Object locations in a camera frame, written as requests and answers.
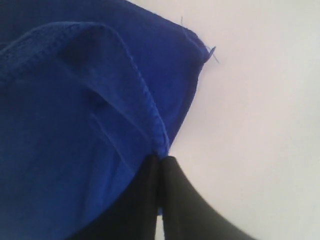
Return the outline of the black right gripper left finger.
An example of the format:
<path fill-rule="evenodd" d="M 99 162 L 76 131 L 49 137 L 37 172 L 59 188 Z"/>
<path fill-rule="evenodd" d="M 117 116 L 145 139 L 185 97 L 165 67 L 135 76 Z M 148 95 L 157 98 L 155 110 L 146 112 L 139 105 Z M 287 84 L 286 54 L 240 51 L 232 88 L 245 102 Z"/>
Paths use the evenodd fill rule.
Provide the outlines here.
<path fill-rule="evenodd" d="M 148 155 L 131 183 L 98 218 L 69 240 L 153 240 L 158 216 L 159 160 Z"/>

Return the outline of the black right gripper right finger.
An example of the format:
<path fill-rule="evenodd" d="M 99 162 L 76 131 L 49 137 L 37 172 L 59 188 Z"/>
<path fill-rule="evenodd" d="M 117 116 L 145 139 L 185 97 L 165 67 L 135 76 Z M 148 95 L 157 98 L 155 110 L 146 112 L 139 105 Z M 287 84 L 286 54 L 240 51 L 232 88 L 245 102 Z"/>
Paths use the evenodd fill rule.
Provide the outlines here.
<path fill-rule="evenodd" d="M 252 240 L 216 212 L 192 186 L 176 158 L 160 161 L 159 205 L 166 240 Z"/>

